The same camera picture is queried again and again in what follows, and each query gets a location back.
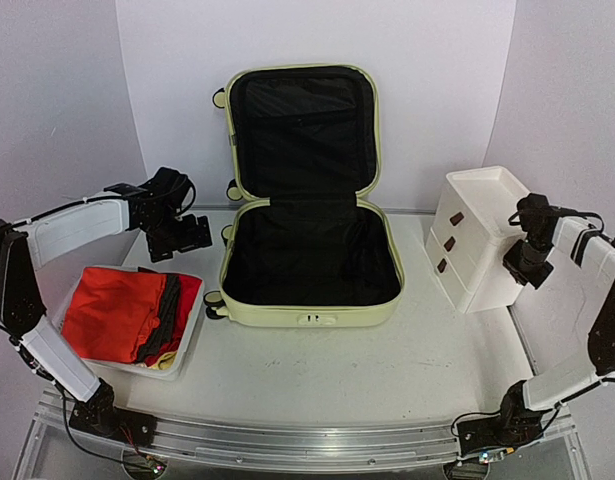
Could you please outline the black dotted garment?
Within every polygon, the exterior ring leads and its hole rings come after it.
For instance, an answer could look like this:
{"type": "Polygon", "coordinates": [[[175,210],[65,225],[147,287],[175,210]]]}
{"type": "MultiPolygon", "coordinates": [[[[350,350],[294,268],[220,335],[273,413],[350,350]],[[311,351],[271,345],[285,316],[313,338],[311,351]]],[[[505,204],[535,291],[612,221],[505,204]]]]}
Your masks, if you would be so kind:
{"type": "Polygon", "coordinates": [[[160,321],[159,326],[152,331],[146,343],[139,347],[136,364],[144,363],[148,357],[156,355],[164,344],[171,341],[181,292],[182,286],[179,276],[167,274],[165,288],[159,300],[157,315],[160,321]]]}

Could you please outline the white perforated plastic basket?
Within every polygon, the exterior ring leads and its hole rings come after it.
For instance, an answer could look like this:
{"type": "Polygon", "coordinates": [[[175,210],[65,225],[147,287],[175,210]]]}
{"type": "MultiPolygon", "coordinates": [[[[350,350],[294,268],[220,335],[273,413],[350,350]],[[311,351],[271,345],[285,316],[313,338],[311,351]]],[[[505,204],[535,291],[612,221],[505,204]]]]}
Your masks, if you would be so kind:
{"type": "Polygon", "coordinates": [[[144,268],[83,270],[60,317],[62,336],[91,365],[163,381],[182,369],[202,279],[144,268]]]}

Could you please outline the pale green hard-shell suitcase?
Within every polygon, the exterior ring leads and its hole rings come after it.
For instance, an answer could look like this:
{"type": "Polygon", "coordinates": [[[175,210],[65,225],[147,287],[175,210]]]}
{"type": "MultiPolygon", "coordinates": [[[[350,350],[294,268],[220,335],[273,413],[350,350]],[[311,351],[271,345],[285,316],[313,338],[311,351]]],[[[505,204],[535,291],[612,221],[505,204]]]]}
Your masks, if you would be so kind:
{"type": "Polygon", "coordinates": [[[210,319],[263,328],[358,328],[395,311],[405,274],[382,209],[379,97],[362,68],[250,69],[213,96],[238,203],[210,319]]]}

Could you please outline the red printed t-shirt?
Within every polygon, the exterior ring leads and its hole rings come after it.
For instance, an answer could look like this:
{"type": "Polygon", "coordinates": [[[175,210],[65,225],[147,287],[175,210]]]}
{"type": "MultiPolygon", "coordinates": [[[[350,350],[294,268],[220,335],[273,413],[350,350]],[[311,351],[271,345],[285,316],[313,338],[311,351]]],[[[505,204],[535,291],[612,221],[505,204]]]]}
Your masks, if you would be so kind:
{"type": "Polygon", "coordinates": [[[178,311],[176,316],[176,324],[173,332],[173,337],[169,343],[164,344],[160,351],[153,356],[160,355],[165,352],[169,352],[172,350],[178,350],[182,342],[183,334],[186,330],[187,323],[189,320],[189,316],[193,309],[193,306],[196,302],[197,295],[202,286],[202,280],[190,275],[179,274],[179,273],[166,273],[165,274],[165,282],[167,274],[176,274],[179,276],[182,286],[182,292],[178,304],[178,311]]]}

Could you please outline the aluminium front mounting rail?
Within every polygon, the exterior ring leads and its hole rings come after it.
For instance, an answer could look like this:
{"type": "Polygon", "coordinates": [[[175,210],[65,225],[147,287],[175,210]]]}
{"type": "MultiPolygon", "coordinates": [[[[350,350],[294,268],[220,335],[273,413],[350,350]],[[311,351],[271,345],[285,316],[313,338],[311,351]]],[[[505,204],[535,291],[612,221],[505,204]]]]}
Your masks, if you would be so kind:
{"type": "Polygon", "coordinates": [[[300,474],[401,472],[465,463],[461,441],[443,423],[297,426],[237,425],[172,415],[155,416],[139,425],[134,441],[96,436],[64,425],[72,401],[43,393],[32,419],[15,479],[111,479],[126,475],[125,453],[143,452],[174,467],[300,474]]]}

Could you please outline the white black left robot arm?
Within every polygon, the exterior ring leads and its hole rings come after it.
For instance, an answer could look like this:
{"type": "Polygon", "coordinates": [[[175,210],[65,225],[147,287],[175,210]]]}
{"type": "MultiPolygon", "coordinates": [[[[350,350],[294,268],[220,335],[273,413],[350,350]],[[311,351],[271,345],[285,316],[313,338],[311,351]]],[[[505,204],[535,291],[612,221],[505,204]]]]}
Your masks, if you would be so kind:
{"type": "Polygon", "coordinates": [[[0,329],[27,366],[75,401],[68,424],[101,437],[125,431],[151,436],[155,418],[115,404],[114,388],[86,363],[56,324],[39,271],[58,258],[106,237],[143,232],[151,261],[211,246],[205,216],[183,207],[193,183],[156,188],[118,184],[93,197],[24,220],[0,219],[0,329]]]}

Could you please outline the orange garment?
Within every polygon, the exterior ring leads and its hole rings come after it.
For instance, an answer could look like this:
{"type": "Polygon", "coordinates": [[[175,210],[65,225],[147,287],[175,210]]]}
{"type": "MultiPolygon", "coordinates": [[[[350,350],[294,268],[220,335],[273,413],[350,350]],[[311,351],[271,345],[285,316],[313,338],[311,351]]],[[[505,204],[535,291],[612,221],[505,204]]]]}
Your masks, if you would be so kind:
{"type": "Polygon", "coordinates": [[[87,267],[64,315],[62,336],[84,359],[131,364],[159,325],[165,275],[87,267]]]}

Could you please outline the white three-drawer storage cabinet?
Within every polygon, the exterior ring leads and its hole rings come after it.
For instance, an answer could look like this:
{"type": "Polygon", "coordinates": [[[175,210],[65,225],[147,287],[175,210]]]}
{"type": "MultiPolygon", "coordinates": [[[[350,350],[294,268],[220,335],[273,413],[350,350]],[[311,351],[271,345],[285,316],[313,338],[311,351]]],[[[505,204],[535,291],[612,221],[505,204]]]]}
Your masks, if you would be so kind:
{"type": "Polygon", "coordinates": [[[501,166],[446,175],[425,250],[457,311],[497,309],[517,300],[523,287],[503,266],[503,257],[524,238],[509,218],[528,194],[501,166]]]}

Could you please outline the yellow cloth garment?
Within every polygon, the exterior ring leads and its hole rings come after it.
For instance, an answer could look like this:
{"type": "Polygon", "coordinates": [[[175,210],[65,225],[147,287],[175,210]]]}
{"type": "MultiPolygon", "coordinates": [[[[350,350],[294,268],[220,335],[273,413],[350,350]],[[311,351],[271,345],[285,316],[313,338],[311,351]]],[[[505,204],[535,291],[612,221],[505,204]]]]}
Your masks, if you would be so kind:
{"type": "Polygon", "coordinates": [[[172,350],[157,356],[150,356],[144,362],[138,363],[138,366],[151,370],[166,371],[174,364],[176,357],[177,351],[172,350]]]}

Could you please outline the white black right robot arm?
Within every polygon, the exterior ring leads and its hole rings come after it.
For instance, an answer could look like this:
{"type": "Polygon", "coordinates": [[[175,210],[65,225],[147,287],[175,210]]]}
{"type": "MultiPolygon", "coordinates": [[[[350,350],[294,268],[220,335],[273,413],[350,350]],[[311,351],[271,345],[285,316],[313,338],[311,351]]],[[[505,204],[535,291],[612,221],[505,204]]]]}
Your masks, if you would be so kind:
{"type": "Polygon", "coordinates": [[[487,464],[530,445],[569,402],[615,383],[615,236],[593,223],[597,217],[554,206],[519,207],[510,217],[525,234],[503,258],[517,282],[539,288],[553,270],[552,251],[581,274],[573,323],[578,346],[559,364],[510,386],[496,411],[458,416],[451,425],[458,460],[487,464]]]}

